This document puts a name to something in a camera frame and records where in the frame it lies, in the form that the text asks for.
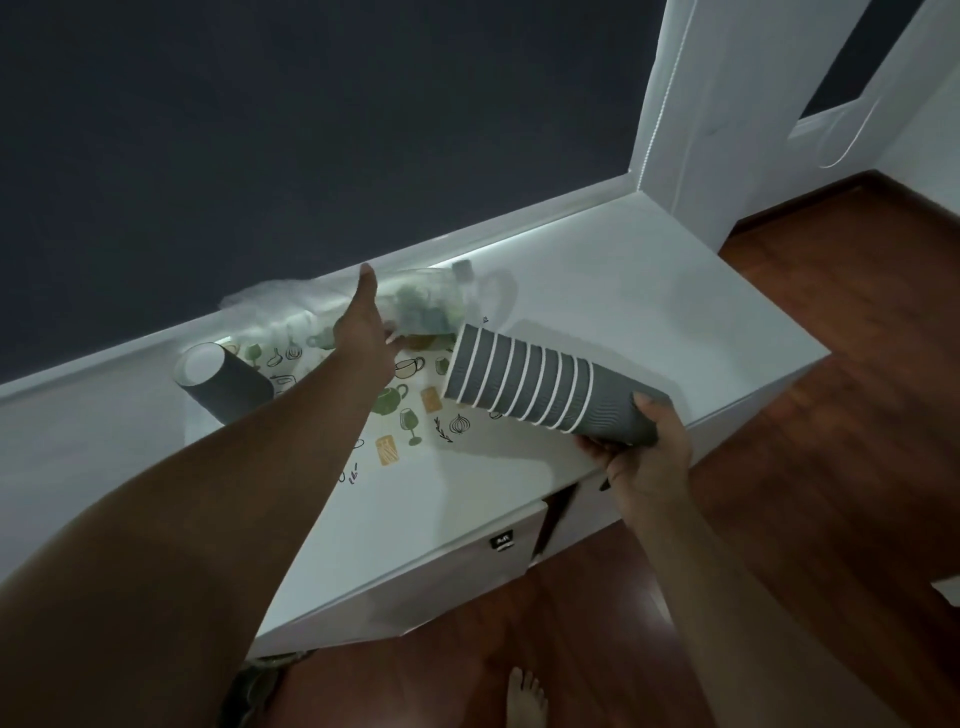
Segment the hand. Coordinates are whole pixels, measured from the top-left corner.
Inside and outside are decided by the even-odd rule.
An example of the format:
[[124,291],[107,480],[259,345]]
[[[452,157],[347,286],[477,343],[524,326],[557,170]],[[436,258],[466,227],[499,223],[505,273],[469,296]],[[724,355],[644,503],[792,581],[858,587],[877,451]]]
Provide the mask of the hand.
[[390,335],[376,310],[376,274],[369,263],[364,263],[357,292],[333,327],[336,352],[355,362],[358,370],[370,371],[382,389],[394,378],[394,360],[405,344],[402,336],[388,344]]
[[651,501],[687,497],[692,455],[686,428],[672,405],[654,402],[639,392],[634,392],[634,403],[657,425],[660,438],[653,447],[627,448],[577,436],[577,446],[607,472],[617,508],[630,527]]

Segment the teapot illustration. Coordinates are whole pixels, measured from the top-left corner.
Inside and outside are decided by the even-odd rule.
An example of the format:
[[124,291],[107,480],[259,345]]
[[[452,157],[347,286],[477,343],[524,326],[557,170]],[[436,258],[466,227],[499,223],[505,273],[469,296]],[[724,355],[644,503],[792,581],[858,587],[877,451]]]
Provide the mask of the teapot illustration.
[[376,396],[376,402],[373,404],[371,412],[375,412],[378,415],[389,415],[396,412],[396,409],[400,406],[400,400],[406,397],[409,391],[410,388],[407,387],[406,384],[387,387]]

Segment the clear plastic bag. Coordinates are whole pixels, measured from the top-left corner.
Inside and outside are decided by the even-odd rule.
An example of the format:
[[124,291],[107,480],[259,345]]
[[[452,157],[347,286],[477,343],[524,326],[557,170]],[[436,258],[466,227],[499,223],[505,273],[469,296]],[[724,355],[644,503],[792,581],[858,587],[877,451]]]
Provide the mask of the clear plastic bag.
[[[333,325],[356,291],[356,276],[267,280],[220,303],[234,335],[271,336],[333,349]],[[377,276],[376,308],[402,335],[455,334],[464,321],[464,297],[449,268],[419,268]]]

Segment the countertop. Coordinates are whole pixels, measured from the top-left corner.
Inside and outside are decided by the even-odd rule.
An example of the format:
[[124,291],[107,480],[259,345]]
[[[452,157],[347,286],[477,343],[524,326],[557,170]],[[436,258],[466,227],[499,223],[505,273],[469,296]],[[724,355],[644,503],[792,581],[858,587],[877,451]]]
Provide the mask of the countertop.
[[[458,260],[475,276],[473,323],[647,382],[687,425],[827,352],[642,193],[437,264]],[[188,442],[218,426],[186,412]],[[493,436],[342,482],[259,634],[593,470],[568,436],[504,418]]]

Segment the brown floor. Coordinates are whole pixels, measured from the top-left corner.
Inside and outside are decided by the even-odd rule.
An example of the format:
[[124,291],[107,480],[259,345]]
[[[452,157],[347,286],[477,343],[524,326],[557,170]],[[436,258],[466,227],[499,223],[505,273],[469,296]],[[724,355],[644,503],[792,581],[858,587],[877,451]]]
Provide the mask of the brown floor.
[[[918,726],[960,724],[960,232],[865,188],[723,257],[835,355],[694,470],[723,538]],[[620,525],[393,641],[292,671],[271,728],[496,726],[512,665],[551,726],[709,726],[646,558]]]

